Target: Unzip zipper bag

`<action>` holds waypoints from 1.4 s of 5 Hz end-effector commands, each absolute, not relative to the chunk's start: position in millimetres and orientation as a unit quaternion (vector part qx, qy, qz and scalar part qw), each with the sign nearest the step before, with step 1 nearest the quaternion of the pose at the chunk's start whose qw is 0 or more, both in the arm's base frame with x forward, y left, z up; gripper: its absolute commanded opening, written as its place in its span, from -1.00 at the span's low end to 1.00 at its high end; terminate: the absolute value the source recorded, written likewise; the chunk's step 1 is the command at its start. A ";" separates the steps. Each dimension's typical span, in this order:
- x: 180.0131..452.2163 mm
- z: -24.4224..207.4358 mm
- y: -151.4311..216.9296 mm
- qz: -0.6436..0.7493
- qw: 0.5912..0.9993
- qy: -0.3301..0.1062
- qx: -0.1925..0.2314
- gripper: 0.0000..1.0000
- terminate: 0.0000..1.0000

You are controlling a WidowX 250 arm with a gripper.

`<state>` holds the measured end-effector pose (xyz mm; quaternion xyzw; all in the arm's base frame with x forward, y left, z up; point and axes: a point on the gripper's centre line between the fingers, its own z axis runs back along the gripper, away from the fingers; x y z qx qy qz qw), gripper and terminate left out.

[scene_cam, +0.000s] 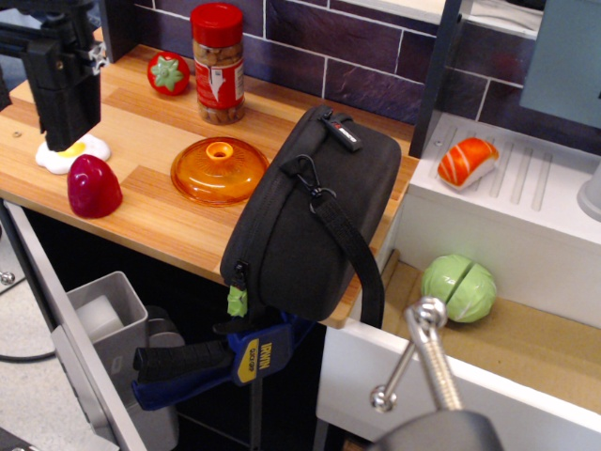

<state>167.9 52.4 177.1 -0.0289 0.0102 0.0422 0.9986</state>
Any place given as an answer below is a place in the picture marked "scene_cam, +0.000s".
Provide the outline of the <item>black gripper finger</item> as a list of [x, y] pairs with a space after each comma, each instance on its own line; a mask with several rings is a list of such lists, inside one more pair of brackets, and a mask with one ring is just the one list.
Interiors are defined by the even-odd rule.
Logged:
[[50, 89], [31, 86], [40, 131], [51, 151], [71, 147], [100, 123], [100, 76], [89, 75], [72, 86]]

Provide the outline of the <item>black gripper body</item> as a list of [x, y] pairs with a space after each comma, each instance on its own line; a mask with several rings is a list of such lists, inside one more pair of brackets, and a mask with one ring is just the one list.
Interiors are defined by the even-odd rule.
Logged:
[[1, 53], [18, 57], [36, 101], [100, 99], [104, 45], [90, 20], [94, 1], [3, 1], [1, 12], [24, 23], [1, 20]]

